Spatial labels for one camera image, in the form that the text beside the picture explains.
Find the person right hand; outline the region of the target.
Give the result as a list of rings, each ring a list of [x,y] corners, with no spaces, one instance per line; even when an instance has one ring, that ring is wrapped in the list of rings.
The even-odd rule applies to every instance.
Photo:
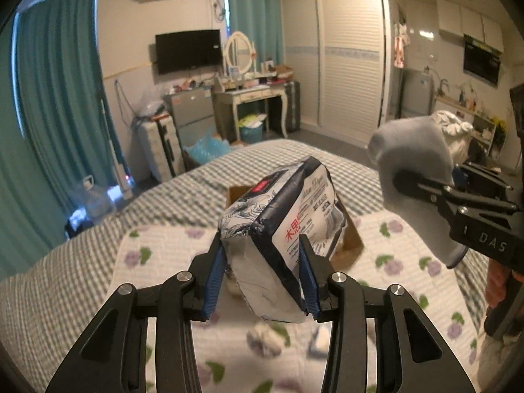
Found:
[[[495,260],[489,261],[487,286],[486,286],[486,300],[489,308],[495,309],[506,296],[506,284],[510,278],[523,282],[523,276],[516,271],[511,271],[509,268],[499,264]]]

